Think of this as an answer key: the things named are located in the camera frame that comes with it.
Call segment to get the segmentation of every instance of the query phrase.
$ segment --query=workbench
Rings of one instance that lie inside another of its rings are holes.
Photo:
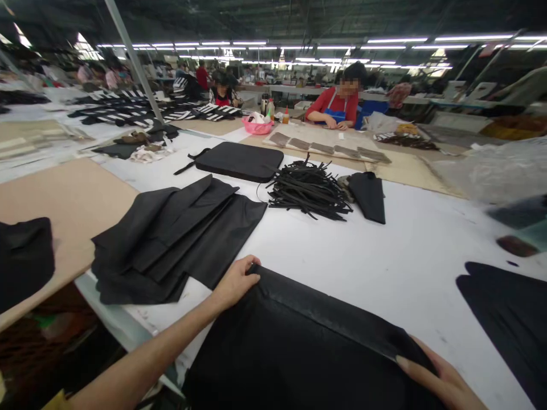
[[[21,109],[27,118],[33,110],[36,117],[52,116],[51,113],[49,116],[39,114],[38,107]],[[99,125],[110,128],[110,134],[123,130]],[[90,127],[94,126],[80,127],[92,133]],[[136,191],[182,188],[207,174],[193,167],[173,175],[191,161],[188,154],[197,154],[223,141],[239,142],[248,137],[240,129],[222,137],[181,130],[173,140],[177,151],[158,162],[142,164],[102,155],[91,159]],[[74,148],[66,149],[46,165],[62,162],[74,153]],[[297,159],[285,156],[281,166]],[[30,165],[18,167],[18,171],[0,168],[0,178],[4,181],[17,178],[25,173],[26,166]],[[329,171],[334,175],[355,172],[335,164],[329,166]],[[268,199],[264,184],[214,176],[240,187],[238,193],[251,200]],[[546,280],[547,255],[521,259],[508,254],[495,239],[511,230],[467,200],[389,181],[384,181],[383,190],[386,225],[366,220],[357,207],[348,215],[347,222],[322,217],[315,221],[300,211],[269,208],[238,258],[252,253],[268,269],[404,328],[451,362],[488,408],[533,409],[460,294],[455,280],[467,274],[464,268],[467,261]],[[519,266],[509,266],[508,260]],[[210,290],[190,278],[176,304],[105,306],[99,302],[91,271],[75,283],[107,328],[128,350],[168,327],[210,294]],[[209,328],[177,359],[179,382]]]

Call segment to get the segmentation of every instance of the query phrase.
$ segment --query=blue apron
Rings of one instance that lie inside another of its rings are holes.
[[[332,94],[332,98],[330,99],[329,106],[326,108],[324,114],[329,114],[331,117],[333,117],[336,120],[336,123],[338,124],[341,121],[346,120],[346,107],[348,106],[348,101],[344,99],[344,111],[332,111],[330,109],[330,105],[332,104],[332,101],[334,101],[334,97],[336,97],[336,89],[334,89],[334,94]]]

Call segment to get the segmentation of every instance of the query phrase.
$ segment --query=pink basket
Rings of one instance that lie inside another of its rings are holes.
[[[273,121],[270,121],[267,124],[257,124],[255,122],[249,122],[249,117],[242,118],[241,121],[245,126],[245,131],[253,135],[269,134],[272,131],[272,127],[274,125]]]

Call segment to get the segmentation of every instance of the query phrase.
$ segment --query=ceiling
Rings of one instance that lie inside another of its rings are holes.
[[[119,43],[103,0],[6,0],[0,32],[16,21],[31,43],[66,44],[74,32]],[[547,2],[530,0],[118,0],[133,42],[267,40],[360,44],[367,38],[547,31]]]

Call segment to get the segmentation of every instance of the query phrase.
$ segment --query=white table surface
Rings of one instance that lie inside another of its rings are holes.
[[[46,119],[50,115],[33,118]],[[101,126],[106,133],[120,131],[113,125]],[[92,127],[81,126],[86,132]],[[247,135],[237,130],[224,138],[239,141]],[[158,162],[140,164],[102,155],[93,159],[139,191],[182,188],[207,175],[196,168],[173,175],[190,161],[187,154],[222,141],[181,131],[174,140],[177,152]],[[285,157],[284,163],[297,159]],[[329,169],[340,175],[354,172],[336,165]],[[9,174],[9,169],[0,172],[4,180]],[[238,193],[258,200],[258,184],[214,176],[239,186]],[[460,294],[455,279],[466,274],[466,261],[477,261],[546,280],[546,255],[523,259],[508,254],[495,238],[511,230],[485,216],[469,201],[387,181],[383,188],[386,225],[364,219],[357,208],[345,223],[322,217],[315,221],[300,211],[269,208],[238,257],[255,254],[268,269],[379,315],[419,337],[458,369],[490,409],[533,409]],[[258,195],[267,200],[264,185],[259,187]],[[519,267],[510,266],[508,260]],[[189,280],[177,304],[97,307],[93,281],[88,272],[76,284],[86,291],[84,295],[94,309],[103,312],[101,319],[109,322],[110,329],[133,339],[130,325],[109,317],[111,310],[129,313],[148,332],[156,334],[210,293],[199,282]],[[179,377],[182,368],[191,365],[208,329],[177,360]]]

